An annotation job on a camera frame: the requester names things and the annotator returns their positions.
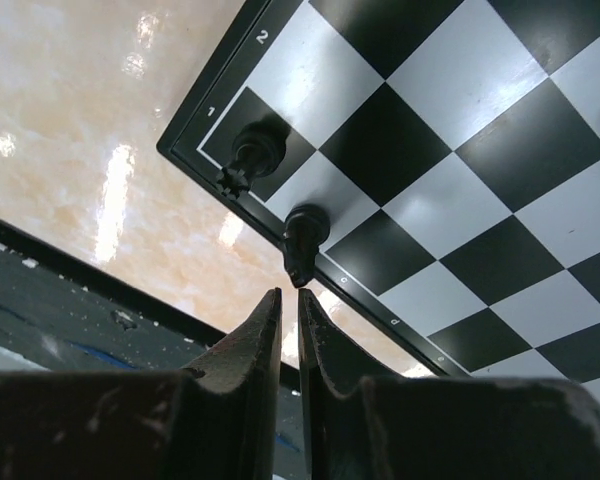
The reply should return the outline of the black chess rook piece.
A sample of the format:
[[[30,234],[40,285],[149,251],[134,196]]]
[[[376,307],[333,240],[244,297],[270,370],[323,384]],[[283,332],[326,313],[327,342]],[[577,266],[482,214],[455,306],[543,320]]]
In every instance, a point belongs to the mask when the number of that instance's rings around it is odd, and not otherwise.
[[[258,121],[246,125],[232,143],[230,161],[216,177],[216,189],[235,201],[249,192],[257,179],[274,173],[286,155],[285,128]]]

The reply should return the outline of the black chess knight piece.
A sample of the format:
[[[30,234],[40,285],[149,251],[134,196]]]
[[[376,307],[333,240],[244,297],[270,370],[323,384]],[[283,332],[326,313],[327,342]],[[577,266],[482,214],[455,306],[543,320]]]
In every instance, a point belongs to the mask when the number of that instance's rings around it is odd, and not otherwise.
[[[295,288],[305,287],[314,278],[316,256],[330,229],[329,215],[319,205],[299,205],[287,215],[281,252],[284,269]]]

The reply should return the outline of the black white chess board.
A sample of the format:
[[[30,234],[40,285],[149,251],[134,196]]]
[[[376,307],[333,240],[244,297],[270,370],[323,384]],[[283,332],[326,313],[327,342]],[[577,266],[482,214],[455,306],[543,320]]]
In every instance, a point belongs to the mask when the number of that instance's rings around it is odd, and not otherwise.
[[[252,122],[271,175],[225,204],[435,368],[600,402],[600,1],[248,1],[158,142],[216,193]]]

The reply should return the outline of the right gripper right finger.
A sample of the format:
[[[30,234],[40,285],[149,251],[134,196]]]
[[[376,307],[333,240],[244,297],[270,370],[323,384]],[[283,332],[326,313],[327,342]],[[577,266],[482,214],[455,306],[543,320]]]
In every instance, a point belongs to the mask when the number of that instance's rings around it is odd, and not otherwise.
[[[600,404],[551,378],[407,378],[298,293],[313,479],[600,479]]]

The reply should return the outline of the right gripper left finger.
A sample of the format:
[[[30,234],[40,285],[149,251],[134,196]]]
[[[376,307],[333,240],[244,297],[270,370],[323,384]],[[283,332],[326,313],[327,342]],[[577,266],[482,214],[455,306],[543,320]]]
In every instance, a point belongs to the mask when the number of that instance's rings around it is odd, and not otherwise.
[[[268,479],[282,294],[172,370],[0,373],[0,479]]]

